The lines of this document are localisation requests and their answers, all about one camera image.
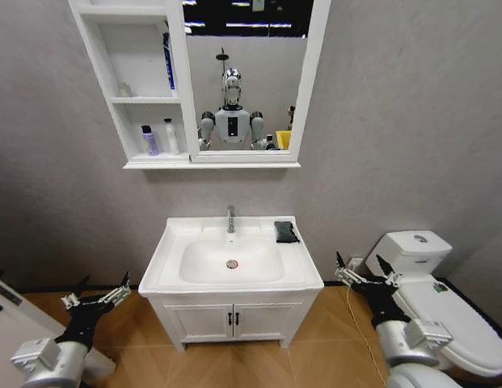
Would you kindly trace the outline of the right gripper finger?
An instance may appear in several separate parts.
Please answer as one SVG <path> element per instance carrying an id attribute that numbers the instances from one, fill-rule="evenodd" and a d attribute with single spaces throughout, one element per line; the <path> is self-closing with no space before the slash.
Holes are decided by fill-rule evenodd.
<path id="1" fill-rule="evenodd" d="M 385 278 L 386 278 L 386 283 L 388 285 L 391 285 L 395 288 L 399 287 L 399 282 L 401 281 L 402 274 L 396 272 L 393 267 L 390 265 L 389 262 L 387 262 L 385 259 L 383 259 L 379 254 L 376 254 L 376 258 L 378 261 L 378 264 L 383 271 Z"/>
<path id="2" fill-rule="evenodd" d="M 364 284 L 366 282 L 366 279 L 364 277 L 357 274 L 352 269 L 346 267 L 344 260 L 338 251 L 335 252 L 335 262 L 335 275 L 340 279 L 342 283 L 344 283 L 348 287 L 353 287 L 354 285 L 358 284 Z"/>

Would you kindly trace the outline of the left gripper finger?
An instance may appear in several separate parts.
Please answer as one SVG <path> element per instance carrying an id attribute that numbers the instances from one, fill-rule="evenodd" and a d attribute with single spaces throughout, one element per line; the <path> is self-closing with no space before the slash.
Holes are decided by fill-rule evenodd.
<path id="1" fill-rule="evenodd" d="M 129 294 L 131 293 L 131 288 L 130 288 L 130 271 L 128 270 L 120 285 L 107 293 L 106 295 L 102 296 L 97 302 L 99 304 L 112 304 L 114 306 L 119 305 Z"/>
<path id="2" fill-rule="evenodd" d="M 61 298 L 61 301 L 67 310 L 76 310 L 91 301 L 91 298 L 88 296 L 81 297 L 82 293 L 85 291 L 89 278 L 89 275 L 82 278 L 75 286 L 72 287 L 69 294 Z"/>

